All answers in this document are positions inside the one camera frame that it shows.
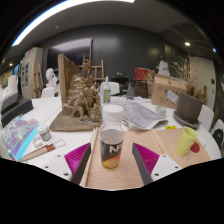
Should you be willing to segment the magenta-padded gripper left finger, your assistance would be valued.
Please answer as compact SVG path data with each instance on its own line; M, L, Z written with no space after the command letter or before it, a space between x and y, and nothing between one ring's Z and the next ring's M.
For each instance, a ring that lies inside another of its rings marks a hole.
M90 155L91 144L87 143L66 155L56 155L43 166L43 169L79 185Z

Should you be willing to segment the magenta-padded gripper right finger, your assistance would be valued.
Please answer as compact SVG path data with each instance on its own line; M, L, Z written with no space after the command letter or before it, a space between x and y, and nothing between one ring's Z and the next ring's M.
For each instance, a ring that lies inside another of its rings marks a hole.
M167 154L158 155L137 143L133 144L132 153L144 185L182 169L182 167Z

